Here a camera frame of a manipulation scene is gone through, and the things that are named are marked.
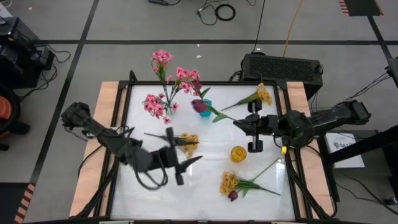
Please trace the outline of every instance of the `small vase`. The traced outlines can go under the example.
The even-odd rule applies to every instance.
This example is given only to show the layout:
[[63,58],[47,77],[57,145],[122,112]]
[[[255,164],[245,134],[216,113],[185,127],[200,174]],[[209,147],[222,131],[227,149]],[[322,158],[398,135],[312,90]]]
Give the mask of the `small vase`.
[[[206,103],[206,105],[211,106],[211,100],[204,99],[203,101]],[[209,117],[210,115],[211,115],[210,110],[205,110],[205,112],[200,113],[200,116],[202,117]]]

